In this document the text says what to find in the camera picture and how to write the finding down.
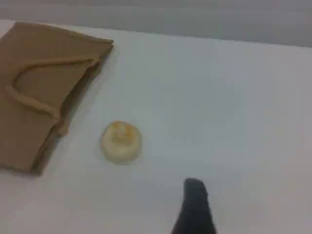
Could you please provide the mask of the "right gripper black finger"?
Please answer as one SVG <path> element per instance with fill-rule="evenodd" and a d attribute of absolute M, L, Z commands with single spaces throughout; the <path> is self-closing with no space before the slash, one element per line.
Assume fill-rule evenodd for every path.
<path fill-rule="evenodd" d="M 204 183 L 196 178 L 187 178 L 183 183 L 183 202 L 180 213 L 171 231 L 173 234 L 217 233 Z"/>

